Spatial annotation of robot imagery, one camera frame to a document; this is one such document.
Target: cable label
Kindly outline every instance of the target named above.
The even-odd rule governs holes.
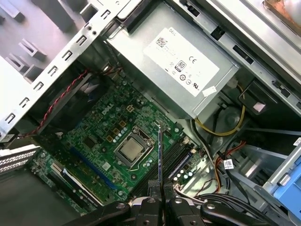
[[[234,169],[234,165],[233,165],[232,159],[224,160],[224,167],[225,167],[225,170],[232,170],[232,169]]]

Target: white tag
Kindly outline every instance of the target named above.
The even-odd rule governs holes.
[[[225,170],[234,169],[234,165],[233,165],[232,159],[224,160],[224,167],[225,167]]]
[[[215,86],[212,86],[212,87],[209,87],[209,88],[203,90],[202,93],[203,93],[204,97],[207,97],[207,96],[209,96],[210,94],[215,93],[216,91],[217,91],[217,90],[216,90]]]
[[[295,143],[294,143],[293,145],[294,145],[294,146],[298,146],[299,143],[301,143],[301,137],[298,138],[298,139],[295,141]]]
[[[6,143],[6,142],[10,141],[11,138],[13,138],[13,136],[14,136],[14,134],[8,134],[8,135],[6,135],[6,137],[4,137],[4,138],[1,140],[0,143]]]
[[[174,28],[164,28],[144,53],[196,97],[220,70]]]

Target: metal bracket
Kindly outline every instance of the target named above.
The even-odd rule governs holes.
[[[62,75],[62,73],[92,44],[101,32],[111,23],[129,0],[92,1],[98,12],[72,38],[63,50],[46,67],[40,76],[31,84],[27,92],[21,92],[20,98],[12,103],[12,108],[4,108],[0,119],[0,141],[37,102],[46,90]],[[26,105],[20,103],[26,98]]]

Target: pcie slot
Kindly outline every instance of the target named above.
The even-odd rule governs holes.
[[[54,172],[50,172],[47,174],[47,177],[63,192],[66,193],[76,204],[78,204],[81,208],[89,210],[89,206],[85,203],[84,200],[80,199],[72,189],[70,189]]]
[[[75,190],[80,192],[93,206],[99,207],[103,206],[103,204],[93,195],[91,194],[83,184],[77,180],[74,176],[72,176],[66,169],[61,169],[58,165],[53,163],[51,165],[51,169],[56,172],[59,176],[61,176],[67,183],[70,184]]]

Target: chip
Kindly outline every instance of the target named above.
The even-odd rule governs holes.
[[[108,162],[105,162],[105,164],[103,165],[103,169],[105,171],[108,171],[108,169],[111,167],[111,165]]]
[[[132,137],[120,149],[120,152],[131,162],[133,162],[142,151],[143,146]]]
[[[92,138],[86,137],[84,140],[84,144],[87,145],[88,148],[92,149],[96,145],[96,142],[94,142]]]
[[[120,132],[120,131],[119,131],[117,128],[113,129],[113,133],[115,133],[116,135],[118,135],[119,132]]]
[[[109,135],[109,136],[107,136],[107,141],[112,142],[113,138]]]
[[[121,127],[125,127],[125,126],[126,126],[126,123],[125,123],[124,121],[120,121],[119,125],[120,125]]]

